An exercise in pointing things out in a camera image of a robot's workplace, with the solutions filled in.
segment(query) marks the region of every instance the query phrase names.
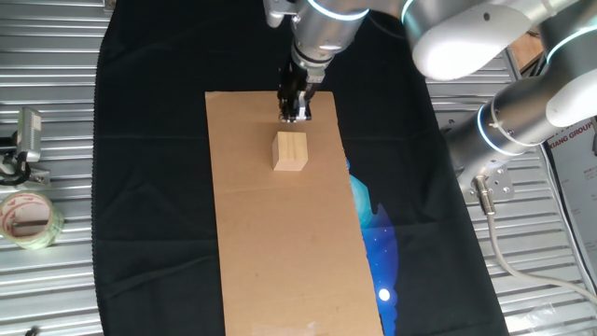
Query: tape roll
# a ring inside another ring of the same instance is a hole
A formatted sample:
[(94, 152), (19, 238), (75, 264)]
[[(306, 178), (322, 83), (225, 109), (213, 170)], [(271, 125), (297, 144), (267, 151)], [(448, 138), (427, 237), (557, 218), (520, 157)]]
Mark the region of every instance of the tape roll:
[(60, 210), (38, 192), (15, 192), (0, 203), (0, 234), (22, 248), (51, 245), (62, 233), (63, 226), (64, 216)]

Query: gray cable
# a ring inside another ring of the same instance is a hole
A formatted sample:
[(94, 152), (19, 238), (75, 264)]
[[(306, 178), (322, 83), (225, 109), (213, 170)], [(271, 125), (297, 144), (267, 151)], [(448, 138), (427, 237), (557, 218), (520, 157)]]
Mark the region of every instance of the gray cable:
[(579, 287), (577, 285), (574, 285), (572, 283), (569, 283), (569, 282), (561, 280), (561, 279), (556, 279), (556, 278), (547, 277), (547, 276), (530, 275), (530, 274), (523, 273), (523, 272), (520, 272), (520, 271), (514, 269), (506, 261), (506, 259), (504, 258), (504, 255), (502, 255), (502, 251), (500, 250), (499, 245), (497, 244), (497, 234), (495, 232), (495, 219), (494, 219), (493, 215), (487, 215), (487, 224), (489, 226), (489, 236), (492, 240), (492, 248), (493, 248), (493, 253), (495, 253), (495, 258), (497, 259), (497, 262), (499, 262), (499, 264), (502, 265), (504, 270), (506, 270), (508, 273), (518, 277), (519, 279), (535, 281), (535, 282), (542, 283), (545, 285), (553, 285), (553, 286), (559, 286), (559, 287), (572, 289), (576, 293), (586, 297), (591, 302), (597, 304), (597, 297), (594, 296), (593, 294), (591, 294), (585, 288)]

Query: cable connector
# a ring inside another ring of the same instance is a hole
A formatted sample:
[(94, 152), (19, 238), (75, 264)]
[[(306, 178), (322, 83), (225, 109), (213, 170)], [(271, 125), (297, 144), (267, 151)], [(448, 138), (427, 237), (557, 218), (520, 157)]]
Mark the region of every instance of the cable connector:
[(479, 175), (475, 177), (474, 183), (483, 213), (485, 216), (495, 215), (495, 205), (493, 204), (492, 193), (487, 186), (487, 177)]

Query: sticker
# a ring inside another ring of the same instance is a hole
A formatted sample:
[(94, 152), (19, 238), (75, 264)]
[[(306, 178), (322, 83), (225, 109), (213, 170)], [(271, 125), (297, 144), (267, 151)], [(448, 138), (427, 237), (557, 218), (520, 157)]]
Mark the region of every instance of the sticker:
[(34, 129), (41, 131), (41, 116), (34, 115)]

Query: blue printed graphic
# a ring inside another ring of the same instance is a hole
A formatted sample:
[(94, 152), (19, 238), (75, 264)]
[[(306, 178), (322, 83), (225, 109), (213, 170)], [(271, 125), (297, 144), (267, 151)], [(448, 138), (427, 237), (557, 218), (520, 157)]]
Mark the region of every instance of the blue printed graphic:
[(398, 295), (394, 290), (398, 275), (398, 246), (394, 226), (381, 204), (377, 215), (373, 215), (367, 187), (352, 175), (351, 186), (374, 282), (378, 311), (382, 318), (383, 333), (393, 336), (396, 332), (398, 303)]

